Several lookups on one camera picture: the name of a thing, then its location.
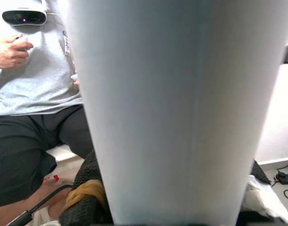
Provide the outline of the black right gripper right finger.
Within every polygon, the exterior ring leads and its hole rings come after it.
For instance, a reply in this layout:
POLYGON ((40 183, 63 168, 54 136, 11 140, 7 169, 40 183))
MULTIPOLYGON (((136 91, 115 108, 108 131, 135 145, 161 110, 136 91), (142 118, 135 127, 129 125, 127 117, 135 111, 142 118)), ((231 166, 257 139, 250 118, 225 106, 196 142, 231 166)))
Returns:
POLYGON ((254 161, 238 215, 238 225, 286 223, 288 210, 272 189, 271 181, 254 161))

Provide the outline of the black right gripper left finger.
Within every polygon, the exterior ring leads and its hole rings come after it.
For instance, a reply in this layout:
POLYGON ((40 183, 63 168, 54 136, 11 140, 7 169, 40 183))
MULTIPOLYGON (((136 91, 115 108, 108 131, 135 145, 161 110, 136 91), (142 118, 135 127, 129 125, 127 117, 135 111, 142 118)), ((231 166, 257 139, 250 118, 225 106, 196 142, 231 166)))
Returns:
POLYGON ((94 151, 86 157, 59 217, 62 226, 111 224, 111 213, 94 151))

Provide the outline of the person right hand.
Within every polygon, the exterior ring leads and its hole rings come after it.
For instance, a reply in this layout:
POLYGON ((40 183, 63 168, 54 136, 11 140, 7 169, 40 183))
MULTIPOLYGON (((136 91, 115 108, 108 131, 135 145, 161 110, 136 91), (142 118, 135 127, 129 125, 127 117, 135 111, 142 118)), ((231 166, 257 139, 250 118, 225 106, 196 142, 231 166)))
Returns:
POLYGON ((0 69, 19 68, 26 62, 29 57, 27 51, 33 48, 33 44, 17 42, 22 37, 22 34, 16 34, 0 39, 0 69))

